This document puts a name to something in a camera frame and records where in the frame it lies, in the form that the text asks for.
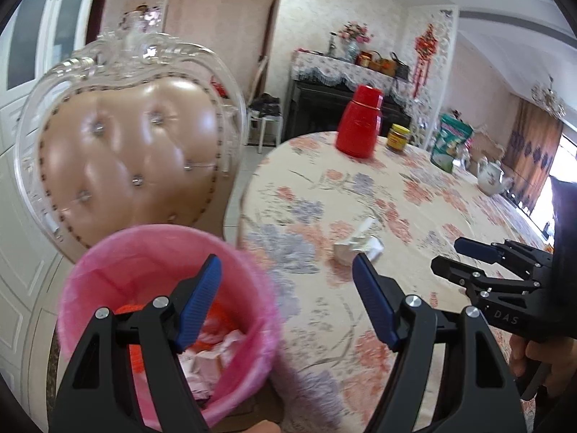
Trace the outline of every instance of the red jar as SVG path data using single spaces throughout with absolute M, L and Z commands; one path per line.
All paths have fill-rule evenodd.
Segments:
M 349 156 L 370 158 L 381 129 L 383 92 L 359 86 L 340 119 L 335 146 Z

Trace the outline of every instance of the round dining table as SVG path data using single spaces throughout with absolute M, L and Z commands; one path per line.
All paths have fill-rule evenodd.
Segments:
M 437 255 L 480 267 L 487 276 L 517 278 L 503 267 L 458 255 L 461 236 L 505 239 L 543 248 L 543 240 L 501 196 L 488 197 L 463 169 L 448 174 L 429 153 L 407 146 L 390 151 L 379 137 L 374 156 L 358 160 L 338 151 L 336 132 L 293 138 L 266 156 L 241 203 L 239 246 L 273 280 L 283 321 L 272 374 L 285 403 L 286 432 L 360 433 L 379 402 L 395 354 L 377 338 L 333 244 L 368 217 L 379 238 L 380 275 L 432 307 L 460 312 L 464 288 L 431 271 Z M 492 328 L 508 358 L 508 334 Z M 430 423 L 442 373 L 437 346 L 416 429 Z M 531 421 L 534 404 L 523 405 Z

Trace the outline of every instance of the yellow jar lid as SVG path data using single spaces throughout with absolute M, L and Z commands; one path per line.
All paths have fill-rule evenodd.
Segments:
M 397 133 L 400 133 L 401 135 L 408 135 L 411 133 L 411 131 L 408 128 L 403 127 L 402 125 L 399 125 L 398 123 L 394 123 L 391 128 L 396 131 Z

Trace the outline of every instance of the white cabinet drawer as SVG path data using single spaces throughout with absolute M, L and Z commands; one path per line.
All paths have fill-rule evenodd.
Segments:
M 0 280 L 0 360 L 4 358 L 18 369 L 22 366 L 24 338 L 30 317 L 31 312 Z
M 20 370 L 13 367 L 4 358 L 0 357 L 0 374 L 6 381 L 6 384 L 16 397 L 16 400 L 22 404 L 22 391 L 20 386 Z
M 0 278 L 32 310 L 57 251 L 22 202 L 13 152 L 0 156 Z
M 21 97 L 0 109 L 0 153 L 4 153 L 16 141 L 18 119 L 27 98 Z

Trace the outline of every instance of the brown curtain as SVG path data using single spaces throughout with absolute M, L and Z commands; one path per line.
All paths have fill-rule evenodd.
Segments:
M 515 181 L 511 189 L 515 201 L 523 202 L 529 211 L 549 177 L 562 133 L 563 122 L 521 99 L 503 165 Z

